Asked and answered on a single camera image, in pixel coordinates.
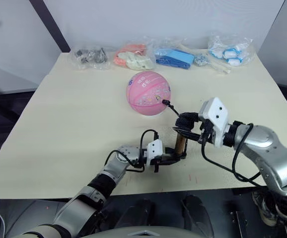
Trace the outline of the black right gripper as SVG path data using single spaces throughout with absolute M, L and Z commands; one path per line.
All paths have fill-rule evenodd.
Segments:
M 199 122 L 202 120 L 198 113 L 190 113 L 190 112 L 181 113 L 180 118 L 192 122 Z M 214 124 L 209 119 L 205 119 L 201 123 L 200 125 L 201 134 L 191 132 L 190 130 L 182 127 L 173 127 L 173 130 L 178 134 L 180 134 L 181 136 L 189 140 L 199 142 L 200 144 L 204 142 L 213 144 Z

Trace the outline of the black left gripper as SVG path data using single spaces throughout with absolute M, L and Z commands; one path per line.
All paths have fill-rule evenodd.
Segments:
M 186 158 L 186 149 L 177 151 L 175 148 L 167 147 L 167 154 L 170 154 L 166 158 L 167 164 L 175 164 Z M 147 166 L 154 168 L 154 172 L 159 172 L 160 165 L 165 162 L 165 156 L 163 150 L 160 148 L 150 148 L 147 150 Z

